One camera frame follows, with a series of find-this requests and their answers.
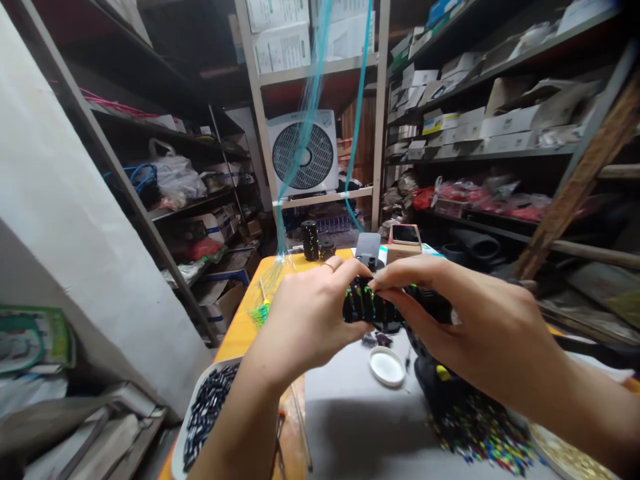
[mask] white plastic bag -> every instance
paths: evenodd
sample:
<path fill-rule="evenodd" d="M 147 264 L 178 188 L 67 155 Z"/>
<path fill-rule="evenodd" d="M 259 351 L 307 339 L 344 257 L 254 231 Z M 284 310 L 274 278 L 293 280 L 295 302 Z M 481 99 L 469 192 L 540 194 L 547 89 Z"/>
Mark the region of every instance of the white plastic bag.
<path fill-rule="evenodd" d="M 164 157 L 158 155 L 156 145 L 167 149 Z M 158 169 L 158 187 L 162 195 L 171 199 L 183 195 L 188 199 L 206 196 L 207 188 L 191 166 L 191 160 L 176 155 L 172 146 L 157 139 L 149 140 L 149 152 L 152 164 Z"/>

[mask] fan grille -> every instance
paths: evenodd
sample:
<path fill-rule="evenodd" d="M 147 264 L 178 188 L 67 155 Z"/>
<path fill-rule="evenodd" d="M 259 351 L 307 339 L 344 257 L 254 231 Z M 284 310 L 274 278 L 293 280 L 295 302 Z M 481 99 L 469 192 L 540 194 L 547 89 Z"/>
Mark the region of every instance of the fan grille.
<path fill-rule="evenodd" d="M 298 146 L 298 138 L 302 122 L 289 125 L 282 130 L 273 143 L 273 166 L 278 178 L 285 181 L 287 171 L 295 161 L 295 149 Z M 290 187 L 305 190 L 320 184 L 331 171 L 333 166 L 333 146 L 329 136 L 322 128 L 313 124 L 311 136 L 307 146 L 310 160 L 306 165 L 301 165 L 300 170 L 290 184 Z"/>

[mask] box fan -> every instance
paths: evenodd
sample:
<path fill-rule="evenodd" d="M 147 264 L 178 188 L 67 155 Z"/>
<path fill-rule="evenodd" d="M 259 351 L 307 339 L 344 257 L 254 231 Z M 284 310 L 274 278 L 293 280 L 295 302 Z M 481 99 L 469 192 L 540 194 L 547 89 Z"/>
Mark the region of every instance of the box fan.
<path fill-rule="evenodd" d="M 304 112 L 295 112 L 267 121 L 278 194 L 295 161 L 295 149 L 304 117 Z M 313 119 L 309 144 L 302 152 L 300 170 L 285 190 L 284 196 L 336 190 L 338 171 L 333 111 L 318 110 Z"/>

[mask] blue fishing line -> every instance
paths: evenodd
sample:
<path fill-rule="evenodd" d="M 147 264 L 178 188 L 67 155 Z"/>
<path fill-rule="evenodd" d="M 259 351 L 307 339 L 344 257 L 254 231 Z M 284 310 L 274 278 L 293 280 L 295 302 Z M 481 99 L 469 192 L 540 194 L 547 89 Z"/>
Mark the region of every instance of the blue fishing line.
<path fill-rule="evenodd" d="M 367 11 L 367 28 L 365 34 L 365 46 L 362 52 L 362 67 L 360 67 L 360 84 L 358 85 L 358 101 L 355 108 L 355 128 L 353 130 L 353 148 L 351 149 L 351 158 L 349 159 L 349 169 L 347 170 L 347 183 L 345 185 L 345 193 L 349 190 L 349 182 L 351 181 L 351 174 L 353 173 L 353 162 L 355 160 L 355 152 L 358 148 L 358 133 L 360 132 L 360 115 L 362 113 L 362 97 L 365 91 L 365 70 L 367 68 L 367 54 L 369 52 L 369 28 L 371 26 L 371 10 L 373 9 L 373 0 L 369 0 L 369 10 Z M 347 210 L 351 216 L 351 220 L 358 230 L 364 231 L 357 218 L 351 210 L 349 204 L 349 198 L 345 197 L 345 203 L 347 204 Z"/>

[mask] white wall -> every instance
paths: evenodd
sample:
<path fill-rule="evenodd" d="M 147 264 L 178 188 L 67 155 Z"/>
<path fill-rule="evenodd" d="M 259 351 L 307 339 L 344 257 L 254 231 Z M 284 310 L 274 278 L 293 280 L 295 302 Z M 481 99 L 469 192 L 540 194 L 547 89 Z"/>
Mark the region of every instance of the white wall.
<path fill-rule="evenodd" d="M 0 303 L 64 309 L 88 360 L 180 417 L 212 354 L 0 6 Z"/>

